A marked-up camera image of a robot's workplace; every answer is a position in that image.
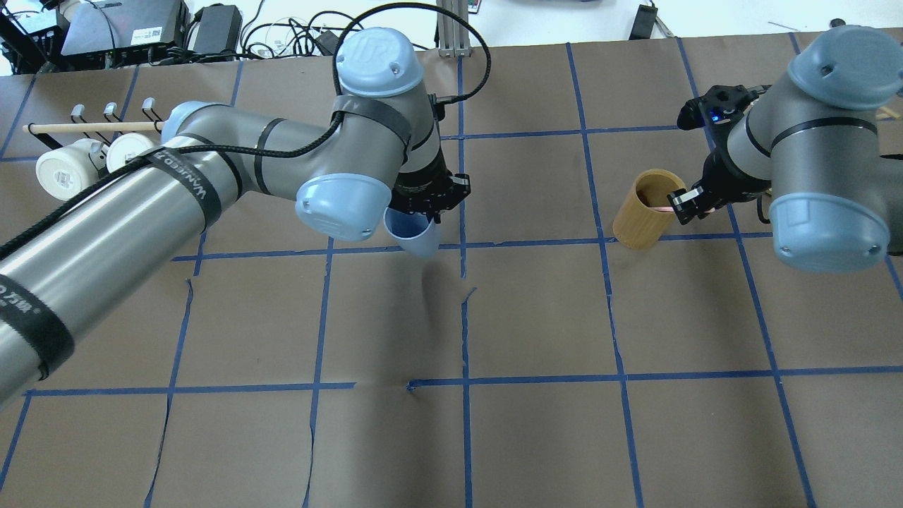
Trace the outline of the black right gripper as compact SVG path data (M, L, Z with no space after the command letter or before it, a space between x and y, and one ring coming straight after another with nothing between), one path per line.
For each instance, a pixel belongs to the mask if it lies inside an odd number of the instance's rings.
M696 204L699 212L710 212L733 203L751 202L770 187L770 181L748 176L730 158L712 152L704 161L702 177L696 182L696 188L701 190Z

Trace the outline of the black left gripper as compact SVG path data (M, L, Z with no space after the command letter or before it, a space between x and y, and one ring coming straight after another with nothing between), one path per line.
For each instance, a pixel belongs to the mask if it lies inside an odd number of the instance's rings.
M470 176L448 170L444 154L439 152L422 169L398 174L390 208L407 215L420 214L432 223L440 223L443 213L454 210L470 195Z

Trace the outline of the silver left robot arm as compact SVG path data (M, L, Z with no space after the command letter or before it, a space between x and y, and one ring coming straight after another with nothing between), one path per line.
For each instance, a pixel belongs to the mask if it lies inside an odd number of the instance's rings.
M361 242L387 210L430 226L471 192L446 167L443 109L409 39L343 33L328 126L223 103L172 109L161 144L81 190L2 247L2 405L45 380L178 248L246 193L291 200L307 227Z

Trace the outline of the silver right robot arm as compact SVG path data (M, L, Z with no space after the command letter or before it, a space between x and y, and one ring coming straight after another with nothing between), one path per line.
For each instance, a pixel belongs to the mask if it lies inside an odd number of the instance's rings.
M761 93L713 87L679 125L709 126L703 175L673 197L680 221L770 192L776 256L808 272L854 272L901 255L901 157L878 148L877 111L901 90L901 44L873 27L817 36Z

